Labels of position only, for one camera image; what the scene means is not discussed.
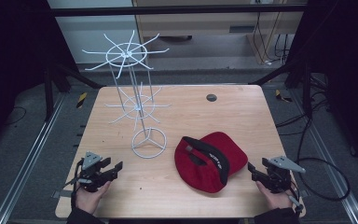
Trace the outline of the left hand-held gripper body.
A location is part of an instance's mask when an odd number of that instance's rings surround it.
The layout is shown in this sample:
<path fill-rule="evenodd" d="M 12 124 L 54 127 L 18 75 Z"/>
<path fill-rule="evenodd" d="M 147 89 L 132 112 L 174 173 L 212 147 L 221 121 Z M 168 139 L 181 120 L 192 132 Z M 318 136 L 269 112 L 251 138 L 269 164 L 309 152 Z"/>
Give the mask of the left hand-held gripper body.
<path fill-rule="evenodd" d="M 107 179 L 101 172 L 102 160 L 103 157 L 90 151 L 86 152 L 86 155 L 82 160 L 78 182 L 88 192 L 95 192 L 107 182 Z"/>

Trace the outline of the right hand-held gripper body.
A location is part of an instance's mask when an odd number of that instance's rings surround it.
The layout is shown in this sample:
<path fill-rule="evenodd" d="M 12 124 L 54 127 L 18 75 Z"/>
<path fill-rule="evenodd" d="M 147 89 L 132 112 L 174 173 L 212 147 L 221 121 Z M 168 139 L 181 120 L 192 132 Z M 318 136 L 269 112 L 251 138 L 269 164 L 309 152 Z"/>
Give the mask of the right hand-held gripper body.
<path fill-rule="evenodd" d="M 263 185 L 272 193 L 286 191 L 291 188 L 292 180 L 291 173 L 298 172 L 305 174 L 306 170 L 291 161 L 285 156 L 275 157 L 269 159 L 272 166 L 267 168 L 267 179 L 263 180 Z"/>

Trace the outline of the white wire display rack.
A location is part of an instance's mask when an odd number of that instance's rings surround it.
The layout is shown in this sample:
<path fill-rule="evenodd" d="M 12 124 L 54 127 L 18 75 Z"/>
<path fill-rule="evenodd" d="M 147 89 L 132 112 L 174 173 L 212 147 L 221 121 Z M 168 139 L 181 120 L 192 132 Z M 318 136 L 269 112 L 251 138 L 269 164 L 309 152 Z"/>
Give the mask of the white wire display rack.
<path fill-rule="evenodd" d="M 164 50 L 149 50 L 148 44 L 159 38 L 155 35 L 141 43 L 135 40 L 135 31 L 130 38 L 121 43 L 115 42 L 107 34 L 103 37 L 111 44 L 105 51 L 89 51 L 83 49 L 86 54 L 103 55 L 104 61 L 87 71 L 94 71 L 103 66 L 108 66 L 113 77 L 119 104 L 105 104 L 105 107 L 120 108 L 122 114 L 110 121 L 110 124 L 122 119 L 131 119 L 133 136 L 131 138 L 132 152 L 142 159 L 153 159 L 162 154 L 168 144 L 167 135 L 161 129 L 146 124 L 147 119 L 156 123 L 159 120 L 154 112 L 160 107 L 169 105 L 158 104 L 155 97 L 162 90 L 161 87 L 152 86 L 150 71 L 153 67 L 148 64 L 148 56 L 151 54 L 165 53 Z"/>

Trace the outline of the red baseball cap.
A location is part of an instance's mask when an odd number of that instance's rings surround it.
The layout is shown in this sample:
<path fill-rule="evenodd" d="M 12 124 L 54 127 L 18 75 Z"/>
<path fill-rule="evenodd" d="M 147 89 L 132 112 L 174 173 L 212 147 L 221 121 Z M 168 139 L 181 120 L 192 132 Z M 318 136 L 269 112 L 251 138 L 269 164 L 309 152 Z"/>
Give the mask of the red baseball cap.
<path fill-rule="evenodd" d="M 216 193 L 248 162 L 245 152 L 225 133 L 201 139 L 183 136 L 174 152 L 179 176 L 192 188 Z"/>

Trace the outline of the person's left hand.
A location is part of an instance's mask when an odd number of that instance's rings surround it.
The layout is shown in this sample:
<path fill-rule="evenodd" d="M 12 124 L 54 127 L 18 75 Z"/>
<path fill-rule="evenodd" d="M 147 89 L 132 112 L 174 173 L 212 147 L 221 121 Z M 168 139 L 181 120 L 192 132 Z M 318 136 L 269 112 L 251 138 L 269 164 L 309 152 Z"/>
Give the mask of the person's left hand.
<path fill-rule="evenodd" d="M 88 192 L 84 188 L 80 187 L 76 191 L 76 208 L 93 215 L 98 207 L 101 198 L 109 190 L 110 185 L 111 182 L 108 181 L 95 192 Z"/>

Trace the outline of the person's right hand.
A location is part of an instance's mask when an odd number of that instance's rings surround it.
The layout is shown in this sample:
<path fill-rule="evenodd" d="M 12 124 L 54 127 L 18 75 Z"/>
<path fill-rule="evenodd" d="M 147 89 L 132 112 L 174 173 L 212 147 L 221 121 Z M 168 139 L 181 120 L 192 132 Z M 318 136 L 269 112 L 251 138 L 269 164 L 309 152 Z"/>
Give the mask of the person's right hand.
<path fill-rule="evenodd" d="M 291 208 L 293 206 L 292 201 L 289 199 L 291 195 L 290 191 L 271 193 L 261 182 L 255 182 L 261 194 L 267 201 L 268 208 L 270 210 Z"/>

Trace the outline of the yellow black striped tape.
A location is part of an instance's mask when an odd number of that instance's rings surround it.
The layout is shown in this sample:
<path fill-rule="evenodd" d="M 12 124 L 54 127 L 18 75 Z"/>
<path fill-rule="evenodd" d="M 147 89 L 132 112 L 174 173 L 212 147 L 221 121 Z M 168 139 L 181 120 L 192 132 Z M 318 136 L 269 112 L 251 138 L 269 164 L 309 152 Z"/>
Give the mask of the yellow black striped tape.
<path fill-rule="evenodd" d="M 86 92 L 82 92 L 80 95 L 79 95 L 79 98 L 77 100 L 77 103 L 76 103 L 76 108 L 81 108 L 82 105 L 84 104 L 85 102 L 85 99 L 87 97 L 87 93 Z"/>
<path fill-rule="evenodd" d="M 280 101 L 283 101 L 283 102 L 287 102 L 287 103 L 290 103 L 290 102 L 293 102 L 292 98 L 290 97 L 284 97 L 281 93 L 280 90 L 275 90 L 275 98 L 277 100 L 280 100 Z"/>

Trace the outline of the black curtain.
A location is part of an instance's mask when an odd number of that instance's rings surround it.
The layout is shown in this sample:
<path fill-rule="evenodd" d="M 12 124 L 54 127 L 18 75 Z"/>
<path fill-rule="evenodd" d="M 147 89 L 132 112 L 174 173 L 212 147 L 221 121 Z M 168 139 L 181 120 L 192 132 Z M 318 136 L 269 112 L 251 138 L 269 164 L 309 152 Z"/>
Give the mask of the black curtain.
<path fill-rule="evenodd" d="M 307 0 L 289 53 L 328 77 L 328 97 L 358 152 L 358 0 Z"/>
<path fill-rule="evenodd" d="M 76 70 L 48 0 L 0 0 L 0 131 L 22 91 L 44 82 L 48 65 Z"/>

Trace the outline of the white cabinet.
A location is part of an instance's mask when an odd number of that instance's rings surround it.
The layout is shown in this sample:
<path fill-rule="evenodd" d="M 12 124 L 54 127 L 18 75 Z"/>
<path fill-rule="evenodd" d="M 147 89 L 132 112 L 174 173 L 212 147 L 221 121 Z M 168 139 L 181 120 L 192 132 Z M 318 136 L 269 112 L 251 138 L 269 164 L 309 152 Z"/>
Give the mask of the white cabinet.
<path fill-rule="evenodd" d="M 52 9 L 132 7 L 132 0 L 48 0 Z M 121 44 L 132 37 L 141 43 L 137 21 L 133 15 L 57 17 L 62 34 L 77 64 L 104 61 L 102 52 Z"/>

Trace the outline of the aluminium floor rail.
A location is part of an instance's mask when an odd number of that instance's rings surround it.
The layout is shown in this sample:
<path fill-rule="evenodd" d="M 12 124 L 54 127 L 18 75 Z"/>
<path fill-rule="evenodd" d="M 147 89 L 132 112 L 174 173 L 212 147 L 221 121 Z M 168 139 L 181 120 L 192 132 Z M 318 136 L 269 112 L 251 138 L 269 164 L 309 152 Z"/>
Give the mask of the aluminium floor rail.
<path fill-rule="evenodd" d="M 41 130 L 38 133 L 38 136 L 33 142 L 33 145 L 22 164 L 16 178 L 14 179 L 13 184 L 11 185 L 7 196 L 0 205 L 0 224 L 7 224 L 8 219 L 21 196 L 21 193 L 29 179 L 31 172 L 34 169 L 34 166 L 39 158 L 41 151 L 46 144 L 46 141 L 51 133 L 51 130 L 57 120 L 57 117 L 60 115 L 62 110 L 62 105 L 65 101 L 66 94 L 59 93 L 56 102 L 53 105 L 53 111 L 50 117 L 43 123 Z"/>
<path fill-rule="evenodd" d="M 313 195 L 318 196 L 329 202 L 340 202 L 346 214 L 351 221 L 351 224 L 358 224 L 358 202 L 351 190 L 351 184 L 349 179 L 345 176 L 342 170 L 337 166 L 332 155 L 328 152 L 327 146 L 322 139 L 317 127 L 312 123 L 312 119 L 309 119 L 302 108 L 302 100 L 300 99 L 300 93 L 298 91 L 289 91 L 292 95 L 293 101 L 298 108 L 299 112 L 304 115 L 302 118 L 305 122 L 304 133 L 310 136 L 310 140 L 314 145 L 314 149 L 318 154 L 317 158 L 301 158 L 301 149 L 297 150 L 296 158 L 298 161 L 317 161 L 324 165 L 324 169 L 327 173 L 328 179 L 331 182 L 336 196 L 327 197 L 322 193 L 312 192 Z"/>

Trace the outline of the black metal frame stand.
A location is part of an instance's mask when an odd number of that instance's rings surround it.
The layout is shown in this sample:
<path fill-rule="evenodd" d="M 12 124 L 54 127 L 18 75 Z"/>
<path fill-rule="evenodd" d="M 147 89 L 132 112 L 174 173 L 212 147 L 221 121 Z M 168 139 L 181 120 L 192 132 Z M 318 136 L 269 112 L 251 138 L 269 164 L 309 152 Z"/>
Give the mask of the black metal frame stand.
<path fill-rule="evenodd" d="M 310 75 L 311 68 L 310 62 L 308 60 L 292 60 L 291 62 L 286 63 L 285 65 L 275 69 L 265 77 L 250 82 L 250 85 L 262 86 L 267 83 L 269 80 L 283 74 L 287 73 L 288 77 L 284 81 L 284 85 L 289 88 L 295 88 L 299 82 L 302 82 L 302 108 L 305 112 L 305 115 L 311 119 L 312 118 L 312 109 L 311 109 L 311 97 L 310 97 Z"/>
<path fill-rule="evenodd" d="M 44 71 L 46 102 L 45 121 L 50 120 L 54 112 L 52 85 L 55 85 L 59 89 L 59 92 L 68 92 L 71 90 L 71 85 L 66 78 L 67 76 L 73 77 L 93 89 L 100 89 L 103 87 L 103 85 L 82 76 L 77 69 L 72 69 L 59 63 L 48 65 Z"/>

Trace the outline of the black horizontal frame bar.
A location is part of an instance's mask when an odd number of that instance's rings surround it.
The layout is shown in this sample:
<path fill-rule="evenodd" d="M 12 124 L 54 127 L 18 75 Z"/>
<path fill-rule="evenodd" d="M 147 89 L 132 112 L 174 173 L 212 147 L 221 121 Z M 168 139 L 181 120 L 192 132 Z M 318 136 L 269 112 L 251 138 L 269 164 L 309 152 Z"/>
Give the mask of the black horizontal frame bar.
<path fill-rule="evenodd" d="M 251 12 L 298 12 L 308 9 L 307 4 L 270 5 L 205 5 L 205 6 L 158 6 L 158 7 L 94 7 L 53 8 L 46 14 L 54 17 L 81 16 L 124 16 L 124 15 L 171 15 L 209 13 L 251 13 Z"/>

